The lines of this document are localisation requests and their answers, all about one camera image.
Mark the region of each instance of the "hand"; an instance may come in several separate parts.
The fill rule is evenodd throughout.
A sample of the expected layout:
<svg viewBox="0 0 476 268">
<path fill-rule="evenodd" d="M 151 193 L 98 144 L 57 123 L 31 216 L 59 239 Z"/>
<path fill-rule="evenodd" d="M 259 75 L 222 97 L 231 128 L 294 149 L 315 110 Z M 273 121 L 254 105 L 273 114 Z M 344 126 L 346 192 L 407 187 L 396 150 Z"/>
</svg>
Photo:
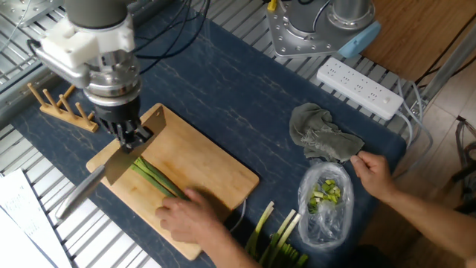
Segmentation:
<svg viewBox="0 0 476 268">
<path fill-rule="evenodd" d="M 202 195 L 192 189 L 184 192 L 190 201 L 166 197 L 155 215 L 162 219 L 161 227 L 171 232 L 173 240 L 200 244 L 202 237 L 222 224 Z"/>
<path fill-rule="evenodd" d="M 357 156 L 352 156 L 350 161 L 365 190 L 375 198 L 387 202 L 398 192 L 384 156 L 361 151 Z"/>
</svg>

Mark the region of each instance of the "clear plastic bag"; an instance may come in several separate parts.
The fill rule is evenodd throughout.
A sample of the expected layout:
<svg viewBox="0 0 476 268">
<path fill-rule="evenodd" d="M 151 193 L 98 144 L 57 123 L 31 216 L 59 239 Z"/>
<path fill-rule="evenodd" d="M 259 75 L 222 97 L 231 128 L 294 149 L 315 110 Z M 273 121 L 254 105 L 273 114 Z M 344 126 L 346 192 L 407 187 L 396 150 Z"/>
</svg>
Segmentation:
<svg viewBox="0 0 476 268">
<path fill-rule="evenodd" d="M 326 179 L 334 179 L 341 189 L 341 198 L 337 204 L 323 201 L 318 205 L 318 212 L 310 214 L 308 209 L 312 192 Z M 354 193 L 349 174 L 340 164 L 329 162 L 314 163 L 304 175 L 300 183 L 298 195 L 299 214 L 298 226 L 302 241 L 314 249 L 329 251 L 340 246 L 349 234 L 354 207 Z"/>
</svg>

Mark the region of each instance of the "knife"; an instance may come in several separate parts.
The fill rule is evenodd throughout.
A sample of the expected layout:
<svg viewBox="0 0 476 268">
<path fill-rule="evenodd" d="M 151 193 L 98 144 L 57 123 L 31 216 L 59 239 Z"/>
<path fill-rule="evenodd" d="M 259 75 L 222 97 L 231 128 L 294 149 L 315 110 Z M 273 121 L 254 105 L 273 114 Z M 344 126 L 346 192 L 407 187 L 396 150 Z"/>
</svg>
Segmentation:
<svg viewBox="0 0 476 268">
<path fill-rule="evenodd" d="M 159 109 L 142 124 L 152 131 L 153 136 L 149 140 L 134 148 L 130 153 L 125 153 L 122 149 L 117 150 L 106 161 L 105 164 L 97 167 L 83 182 L 81 182 L 61 203 L 55 216 L 58 220 L 65 220 L 71 215 L 96 189 L 101 179 L 106 177 L 112 185 L 124 172 L 142 155 L 148 146 L 154 141 L 158 134 L 165 128 L 164 108 Z"/>
</svg>

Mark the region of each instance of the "electrical outlet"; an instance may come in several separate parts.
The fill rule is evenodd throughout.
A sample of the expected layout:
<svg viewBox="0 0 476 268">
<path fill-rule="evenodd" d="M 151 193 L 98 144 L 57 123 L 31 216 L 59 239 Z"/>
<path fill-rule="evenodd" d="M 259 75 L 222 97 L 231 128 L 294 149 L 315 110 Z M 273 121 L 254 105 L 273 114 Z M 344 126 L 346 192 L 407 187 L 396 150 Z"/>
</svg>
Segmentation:
<svg viewBox="0 0 476 268">
<path fill-rule="evenodd" d="M 332 57 L 319 68 L 317 76 L 385 120 L 390 120 L 403 103 L 402 97 Z"/>
</svg>

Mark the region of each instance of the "paper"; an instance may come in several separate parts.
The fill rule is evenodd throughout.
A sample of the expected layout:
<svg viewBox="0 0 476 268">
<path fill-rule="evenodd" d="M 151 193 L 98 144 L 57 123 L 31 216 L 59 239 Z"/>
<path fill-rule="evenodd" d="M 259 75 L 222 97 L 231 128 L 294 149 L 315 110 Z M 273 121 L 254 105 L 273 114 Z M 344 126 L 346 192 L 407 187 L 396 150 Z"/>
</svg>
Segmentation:
<svg viewBox="0 0 476 268">
<path fill-rule="evenodd" d="M 22 170 L 16 170 L 5 178 L 0 178 L 0 206 L 47 258 L 53 261 L 54 267 L 71 267 L 68 256 Z"/>
<path fill-rule="evenodd" d="M 0 223 L 3 267 L 54 267 L 3 209 L 0 209 Z"/>
</svg>

